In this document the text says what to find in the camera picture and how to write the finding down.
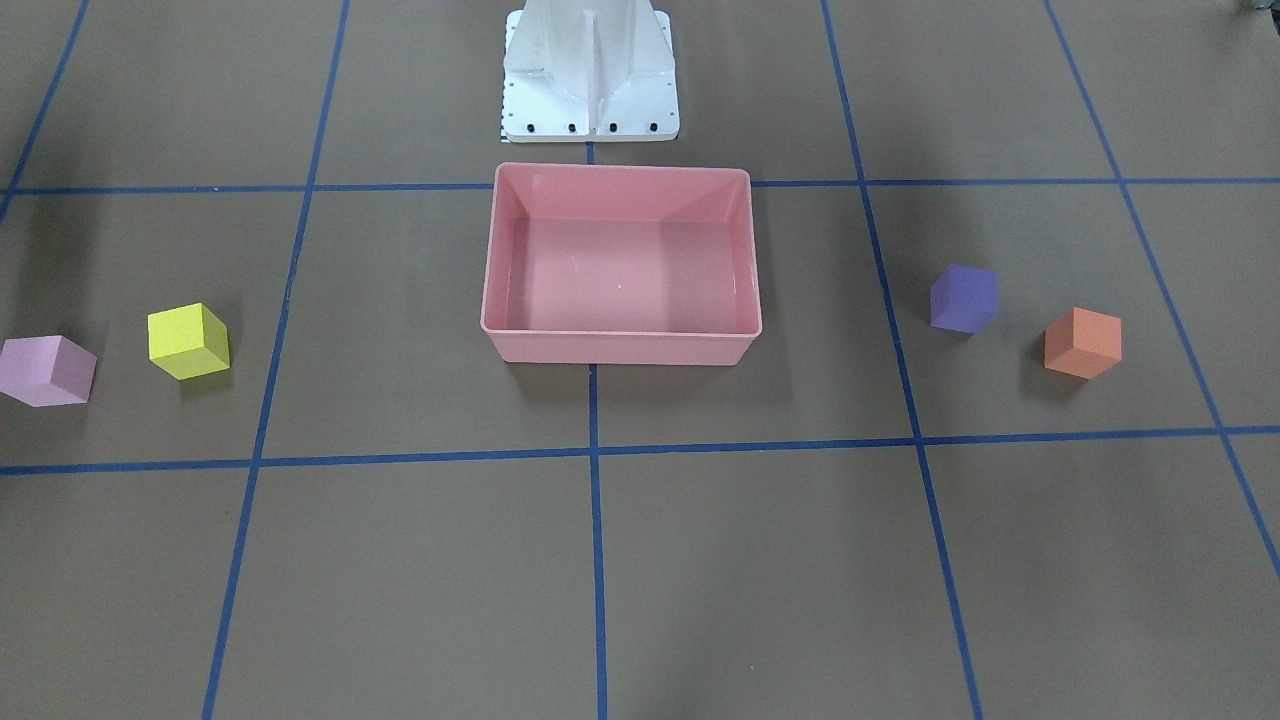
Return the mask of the orange foam block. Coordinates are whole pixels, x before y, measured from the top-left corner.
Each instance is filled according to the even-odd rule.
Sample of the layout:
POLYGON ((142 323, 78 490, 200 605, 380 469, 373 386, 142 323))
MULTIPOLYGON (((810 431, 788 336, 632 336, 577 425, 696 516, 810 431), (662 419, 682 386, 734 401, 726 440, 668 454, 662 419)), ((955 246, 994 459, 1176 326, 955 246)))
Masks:
POLYGON ((1044 329, 1043 366, 1093 379, 1123 360, 1123 319, 1071 307, 1044 329))

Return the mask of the yellow foam block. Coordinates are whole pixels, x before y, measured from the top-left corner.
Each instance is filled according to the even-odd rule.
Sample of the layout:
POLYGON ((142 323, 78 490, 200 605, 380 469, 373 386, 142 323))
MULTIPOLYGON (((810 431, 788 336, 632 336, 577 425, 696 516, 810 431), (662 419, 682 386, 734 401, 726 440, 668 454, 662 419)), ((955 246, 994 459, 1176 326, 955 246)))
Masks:
POLYGON ((151 313, 146 320, 150 361, 177 380, 230 368, 228 328, 205 304, 151 313))

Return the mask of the pink plastic bin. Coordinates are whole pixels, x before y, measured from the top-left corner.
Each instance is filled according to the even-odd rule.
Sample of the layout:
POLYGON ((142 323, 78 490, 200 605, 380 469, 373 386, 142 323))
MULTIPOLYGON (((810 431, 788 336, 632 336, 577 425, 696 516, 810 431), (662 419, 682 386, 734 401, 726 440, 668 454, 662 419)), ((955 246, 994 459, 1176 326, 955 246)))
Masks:
POLYGON ((763 331, 750 176, 500 164, 480 325, 507 363, 737 364, 763 331))

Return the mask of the purple foam block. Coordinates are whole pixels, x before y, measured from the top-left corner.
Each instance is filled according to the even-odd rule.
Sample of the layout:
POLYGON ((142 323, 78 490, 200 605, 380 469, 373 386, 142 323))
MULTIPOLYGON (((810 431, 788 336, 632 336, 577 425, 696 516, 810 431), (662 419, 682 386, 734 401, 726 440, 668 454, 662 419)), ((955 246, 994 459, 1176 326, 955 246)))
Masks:
POLYGON ((929 323, 934 328, 975 334, 998 313, 998 281, 991 269, 952 264, 931 287, 929 323))

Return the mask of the pink foam block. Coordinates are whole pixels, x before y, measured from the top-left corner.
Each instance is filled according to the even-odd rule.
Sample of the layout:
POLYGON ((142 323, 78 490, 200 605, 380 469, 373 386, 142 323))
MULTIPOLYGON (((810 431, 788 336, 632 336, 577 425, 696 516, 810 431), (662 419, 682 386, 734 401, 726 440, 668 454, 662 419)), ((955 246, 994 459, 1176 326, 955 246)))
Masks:
POLYGON ((4 341, 1 392, 31 407, 86 404, 97 357, 64 336, 4 341))

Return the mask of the white pedestal column base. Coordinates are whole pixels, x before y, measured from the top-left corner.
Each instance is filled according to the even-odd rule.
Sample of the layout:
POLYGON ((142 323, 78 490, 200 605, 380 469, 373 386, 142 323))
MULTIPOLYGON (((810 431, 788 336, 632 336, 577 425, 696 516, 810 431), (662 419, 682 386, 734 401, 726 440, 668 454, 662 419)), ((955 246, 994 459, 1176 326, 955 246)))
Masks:
POLYGON ((672 23, 649 1, 527 1, 504 23, 500 138, 640 143, 678 137, 672 23))

